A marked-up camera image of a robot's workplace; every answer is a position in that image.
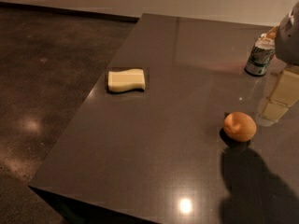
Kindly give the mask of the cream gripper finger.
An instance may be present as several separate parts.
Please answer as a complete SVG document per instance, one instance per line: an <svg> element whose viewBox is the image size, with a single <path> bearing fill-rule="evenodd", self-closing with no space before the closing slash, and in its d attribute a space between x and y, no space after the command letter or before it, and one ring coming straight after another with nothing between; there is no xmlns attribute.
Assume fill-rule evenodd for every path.
<svg viewBox="0 0 299 224"><path fill-rule="evenodd" d="M270 127L276 124L289 110L285 105L272 103L268 98L262 98L257 109L255 121L258 125Z"/></svg>
<svg viewBox="0 0 299 224"><path fill-rule="evenodd" d="M279 73L270 101L287 107L299 100L299 66L287 64Z"/></svg>

